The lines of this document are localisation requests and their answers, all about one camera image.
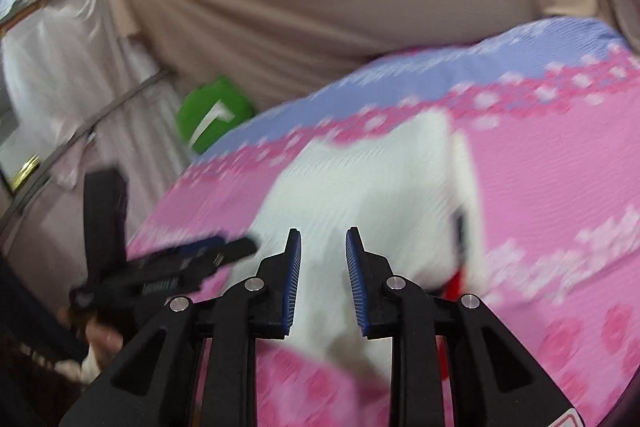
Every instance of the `bed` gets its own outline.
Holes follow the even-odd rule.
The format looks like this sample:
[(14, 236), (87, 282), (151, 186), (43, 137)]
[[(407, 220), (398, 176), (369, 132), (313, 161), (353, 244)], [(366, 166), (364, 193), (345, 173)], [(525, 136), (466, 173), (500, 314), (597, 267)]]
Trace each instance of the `bed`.
[[(478, 174), (491, 273), (483, 299), (595, 426), (640, 365), (639, 87), (625, 40), (591, 18), (388, 55), (220, 139), (165, 195), (130, 254), (239, 235), (314, 137), (384, 136), (444, 108)], [(225, 277), (197, 298), (217, 295)], [(286, 344), (261, 344), (257, 367), (262, 426), (386, 425), (383, 382)]]

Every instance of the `gold object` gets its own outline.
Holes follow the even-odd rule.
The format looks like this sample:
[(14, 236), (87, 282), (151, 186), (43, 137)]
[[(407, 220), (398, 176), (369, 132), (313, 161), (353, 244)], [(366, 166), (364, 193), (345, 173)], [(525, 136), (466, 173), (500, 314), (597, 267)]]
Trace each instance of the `gold object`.
[(39, 166), (40, 158), (38, 158), (36, 155), (33, 155), (9, 182), (11, 190), (17, 192)]

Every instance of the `green object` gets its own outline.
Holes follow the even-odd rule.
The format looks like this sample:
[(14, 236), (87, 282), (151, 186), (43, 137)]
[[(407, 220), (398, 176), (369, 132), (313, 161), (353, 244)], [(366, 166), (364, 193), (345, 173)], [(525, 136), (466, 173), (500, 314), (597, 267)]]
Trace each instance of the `green object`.
[(226, 76), (192, 92), (175, 118), (182, 138), (197, 153), (204, 153), (223, 134), (254, 115), (249, 101)]

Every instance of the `label sticker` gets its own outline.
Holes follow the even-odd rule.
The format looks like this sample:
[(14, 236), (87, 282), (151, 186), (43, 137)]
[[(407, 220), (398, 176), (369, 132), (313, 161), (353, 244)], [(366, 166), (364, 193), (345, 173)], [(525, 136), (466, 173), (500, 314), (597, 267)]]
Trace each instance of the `label sticker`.
[(569, 409), (549, 427), (584, 427), (575, 409)]

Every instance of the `pink fabric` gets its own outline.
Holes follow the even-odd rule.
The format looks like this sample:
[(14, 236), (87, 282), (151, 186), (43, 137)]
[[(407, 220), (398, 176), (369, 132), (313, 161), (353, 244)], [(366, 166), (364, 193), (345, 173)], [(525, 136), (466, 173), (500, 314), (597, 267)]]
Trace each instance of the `pink fabric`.
[[(482, 189), (493, 273), (486, 302), (593, 427), (640, 363), (640, 64), (618, 46), (610, 53), (574, 68), (550, 64), (543, 79), (510, 74), (491, 86), (454, 86), (437, 102), (363, 110), (194, 165), (132, 251), (242, 233), (314, 136), (350, 142), (447, 107), (468, 135)], [(386, 425), (382, 384), (278, 344), (260, 344), (257, 368), (260, 427)]]

